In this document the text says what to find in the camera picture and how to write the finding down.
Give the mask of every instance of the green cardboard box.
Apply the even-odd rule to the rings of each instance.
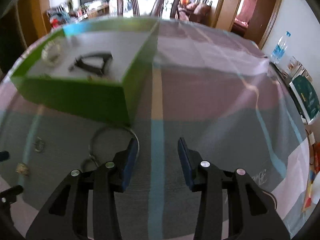
[[[11,80],[25,99],[36,104],[96,121],[131,125],[144,79],[152,70],[158,29],[158,19],[143,17],[65,25],[27,56]],[[65,53],[66,62],[76,53],[110,51],[115,62],[114,79],[69,77],[52,68],[47,70],[41,52],[59,36],[76,40],[76,45]]]

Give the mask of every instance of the tablecloth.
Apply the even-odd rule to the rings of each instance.
[[[0,191],[24,187],[12,205],[23,235],[57,185],[88,157],[90,138],[104,125],[28,102],[17,92],[10,75],[39,43],[0,85],[0,149],[11,154],[0,163]],[[157,54],[132,129],[140,155],[129,187],[115,195],[124,240],[192,239],[200,193],[185,184],[179,137],[203,159],[228,171],[243,168],[272,192],[291,236],[305,222],[304,126],[286,87],[251,41],[200,24],[159,20]],[[45,142],[42,153],[34,149],[37,138]],[[124,131],[107,130],[94,152],[102,162],[111,160],[129,140]],[[28,177],[15,172],[21,162]],[[222,239],[228,236],[227,201],[225,194]],[[90,229],[88,235],[93,237]]]

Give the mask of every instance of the doorway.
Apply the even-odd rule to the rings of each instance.
[[[275,4],[276,0],[241,0],[231,31],[260,44]]]

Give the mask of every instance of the green box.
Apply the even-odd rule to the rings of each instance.
[[[66,25],[56,31],[18,66],[11,80],[27,100],[62,112],[102,122],[131,125],[144,79],[152,69],[157,49],[159,22],[156,18],[110,18]],[[92,32],[148,32],[119,82],[113,80],[72,79],[28,76],[29,69],[41,58],[44,46],[58,36]]]

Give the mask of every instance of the metal screw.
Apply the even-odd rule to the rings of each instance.
[[[239,175],[244,175],[245,174],[245,170],[244,169],[237,169],[237,173]]]
[[[73,170],[73,171],[71,171],[70,174],[71,174],[72,177],[76,177],[76,176],[78,176],[80,174],[80,171],[79,170]]]
[[[114,162],[107,162],[107,163],[106,163],[106,167],[107,167],[108,169],[111,169],[111,168],[113,168],[114,166],[115,166]]]
[[[207,167],[210,166],[210,163],[209,163],[208,161],[202,161],[202,162],[200,163],[200,165],[201,165],[202,167],[207,168]]]
[[[41,138],[37,137],[37,140],[33,143],[33,145],[35,146],[35,151],[40,153],[43,151],[45,143],[43,140],[41,140]]]

